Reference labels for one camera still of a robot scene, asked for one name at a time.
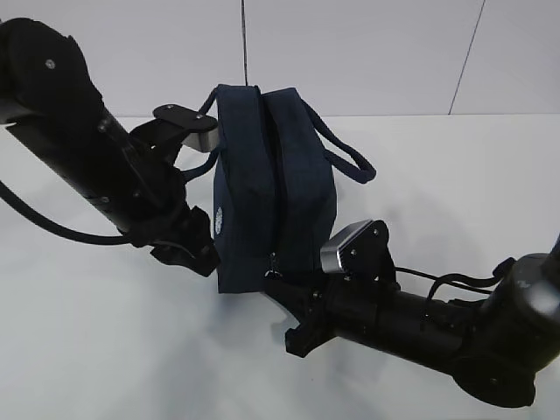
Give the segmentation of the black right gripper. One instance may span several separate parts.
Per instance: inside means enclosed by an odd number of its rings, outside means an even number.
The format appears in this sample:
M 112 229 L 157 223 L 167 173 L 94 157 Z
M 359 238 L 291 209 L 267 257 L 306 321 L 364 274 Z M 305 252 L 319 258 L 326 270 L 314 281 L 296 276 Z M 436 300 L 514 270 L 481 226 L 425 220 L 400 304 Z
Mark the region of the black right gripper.
M 266 275 L 263 286 L 269 298 L 299 321 L 284 335 L 288 354 L 305 358 L 329 341 L 343 338 L 334 313 L 339 283 L 320 290 L 318 275 Z

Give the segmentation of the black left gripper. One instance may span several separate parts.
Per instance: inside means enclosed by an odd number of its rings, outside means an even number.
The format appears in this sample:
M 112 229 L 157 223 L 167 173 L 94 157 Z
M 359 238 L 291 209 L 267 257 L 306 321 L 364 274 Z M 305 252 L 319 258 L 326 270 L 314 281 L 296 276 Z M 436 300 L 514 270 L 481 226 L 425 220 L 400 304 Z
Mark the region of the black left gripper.
M 178 213 L 136 224 L 130 235 L 136 248 L 151 246 L 150 254 L 159 262 L 185 267 L 203 277 L 209 277 L 220 263 L 210 218 L 197 206 L 183 205 Z

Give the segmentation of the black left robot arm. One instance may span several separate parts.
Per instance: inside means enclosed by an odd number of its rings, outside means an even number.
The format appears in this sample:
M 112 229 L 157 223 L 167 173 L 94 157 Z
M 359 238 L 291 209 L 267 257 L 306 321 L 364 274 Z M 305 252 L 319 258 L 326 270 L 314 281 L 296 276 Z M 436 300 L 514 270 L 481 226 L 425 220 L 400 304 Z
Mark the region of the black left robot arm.
M 1 124 L 115 227 L 113 235 L 64 227 L 9 187 L 5 203 L 31 223 L 74 242 L 149 247 L 161 263 L 208 276 L 220 258 L 208 214 L 186 200 L 207 171 L 176 166 L 181 148 L 215 139 L 218 122 L 175 104 L 125 129 L 107 109 L 75 39 L 16 17 L 1 24 Z

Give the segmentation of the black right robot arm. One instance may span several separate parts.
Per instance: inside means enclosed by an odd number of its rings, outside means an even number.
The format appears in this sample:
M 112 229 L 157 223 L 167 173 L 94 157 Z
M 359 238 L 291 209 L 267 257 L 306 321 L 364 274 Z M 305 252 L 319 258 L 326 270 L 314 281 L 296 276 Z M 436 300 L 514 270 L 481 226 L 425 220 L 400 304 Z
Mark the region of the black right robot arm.
M 501 264 L 490 295 L 441 301 L 397 283 L 317 274 L 269 274 L 266 294 L 297 320 L 286 351 L 305 357 L 335 338 L 449 375 L 502 408 L 536 399 L 536 376 L 559 355 L 559 262 L 537 253 Z

